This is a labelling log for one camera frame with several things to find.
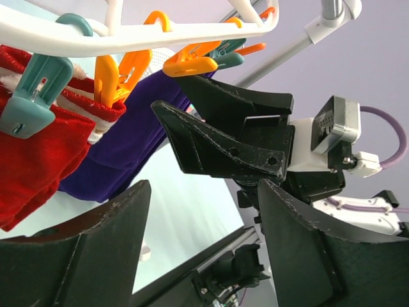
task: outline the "hanging cloth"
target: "hanging cloth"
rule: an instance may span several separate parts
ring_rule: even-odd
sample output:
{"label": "hanging cloth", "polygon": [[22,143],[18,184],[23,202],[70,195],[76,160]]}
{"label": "hanging cloth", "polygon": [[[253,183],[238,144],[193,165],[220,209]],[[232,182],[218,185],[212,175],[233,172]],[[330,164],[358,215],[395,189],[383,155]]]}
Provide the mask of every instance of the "hanging cloth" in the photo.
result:
{"label": "hanging cloth", "polygon": [[166,138],[150,107],[156,100],[183,110],[190,104],[177,82],[163,71],[143,79],[125,101],[127,112],[92,146],[78,169],[61,181],[59,190],[81,200],[99,202],[126,190]]}
{"label": "hanging cloth", "polygon": [[[31,55],[0,46],[0,111],[23,73]],[[45,129],[19,139],[0,132],[0,228],[9,231],[42,206],[58,189],[61,179],[85,158],[91,144],[125,113],[118,102],[112,108],[96,104],[85,91],[93,82],[79,67],[74,78],[51,106],[56,119]]]}

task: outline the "teal clothespin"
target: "teal clothespin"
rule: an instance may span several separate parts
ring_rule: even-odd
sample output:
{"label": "teal clothespin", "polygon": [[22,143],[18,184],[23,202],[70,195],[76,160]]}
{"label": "teal clothespin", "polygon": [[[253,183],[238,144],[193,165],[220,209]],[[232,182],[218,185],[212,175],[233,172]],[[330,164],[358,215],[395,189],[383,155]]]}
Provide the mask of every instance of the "teal clothespin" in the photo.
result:
{"label": "teal clothespin", "polygon": [[244,57],[234,51],[240,48],[247,40],[239,38],[237,40],[224,40],[220,46],[209,53],[217,63],[218,70],[226,69],[241,65],[244,63]]}
{"label": "teal clothespin", "polygon": [[[87,21],[76,14],[64,14],[56,22],[73,24],[86,36],[93,34]],[[0,116],[0,131],[27,139],[50,125],[56,119],[51,105],[72,75],[73,65],[68,58],[34,54]],[[45,84],[38,89],[44,79]]]}

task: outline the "bolt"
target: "bolt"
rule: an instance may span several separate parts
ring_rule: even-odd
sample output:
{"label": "bolt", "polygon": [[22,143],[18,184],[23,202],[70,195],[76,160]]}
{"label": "bolt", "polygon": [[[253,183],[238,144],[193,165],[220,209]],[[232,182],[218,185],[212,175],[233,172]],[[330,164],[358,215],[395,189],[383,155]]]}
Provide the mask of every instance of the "bolt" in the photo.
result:
{"label": "bolt", "polygon": [[343,164],[349,164],[349,163],[351,163],[351,158],[345,157],[345,158],[343,159]]}

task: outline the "red fabric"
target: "red fabric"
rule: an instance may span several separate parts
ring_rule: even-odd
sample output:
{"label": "red fabric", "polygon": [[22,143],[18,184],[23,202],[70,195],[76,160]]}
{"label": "red fabric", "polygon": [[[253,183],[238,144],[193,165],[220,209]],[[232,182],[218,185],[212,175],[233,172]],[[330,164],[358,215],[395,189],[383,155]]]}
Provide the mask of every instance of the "red fabric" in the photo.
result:
{"label": "red fabric", "polygon": [[[0,46],[0,67],[22,74],[31,55]],[[93,80],[73,78],[69,86],[93,93]],[[115,122],[126,111],[121,102],[112,108],[65,89],[62,96],[106,122]],[[0,83],[0,112],[11,93]],[[88,137],[95,122],[51,106],[56,120],[29,139],[0,132],[0,228],[10,231],[41,207],[58,189],[59,182],[75,171],[87,155]]]}

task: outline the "cable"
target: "cable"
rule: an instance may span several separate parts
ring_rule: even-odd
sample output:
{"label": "cable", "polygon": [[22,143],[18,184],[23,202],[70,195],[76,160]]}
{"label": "cable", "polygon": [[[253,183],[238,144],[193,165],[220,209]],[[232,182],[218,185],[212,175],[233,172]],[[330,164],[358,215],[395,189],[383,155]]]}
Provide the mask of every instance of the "cable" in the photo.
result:
{"label": "cable", "polygon": [[[328,197],[326,199],[327,202],[329,202],[331,205],[334,206],[339,206],[340,202],[333,199],[332,197]],[[387,213],[389,210],[385,207],[365,207],[365,206],[359,206],[359,205],[350,205],[350,204],[344,204],[342,206],[343,209],[346,210],[351,210],[351,211],[360,211],[360,212],[380,212],[380,213]],[[409,214],[409,209],[406,208],[394,208],[392,209],[393,213],[407,213]]]}
{"label": "cable", "polygon": [[243,291],[242,299],[241,299],[240,302],[238,303],[239,307],[242,307],[242,304],[243,304],[243,302],[244,302],[244,298],[245,298],[245,294],[246,294],[246,293],[247,293],[247,288],[244,289],[244,291]]}
{"label": "cable", "polygon": [[392,115],[390,115],[389,113],[386,113],[385,111],[382,111],[375,107],[368,107],[368,106],[361,106],[360,110],[361,112],[371,113],[376,116],[379,116],[380,118],[388,122],[389,125],[391,125],[392,128],[395,130],[397,137],[399,138],[399,147],[397,148],[396,152],[391,157],[389,157],[388,159],[380,163],[380,166],[382,167],[382,169],[387,169],[387,168],[391,168],[392,166],[395,166],[397,163],[399,163],[403,159],[403,157],[406,155],[406,152],[408,151],[408,139],[406,137],[405,130],[403,129],[401,124]]}

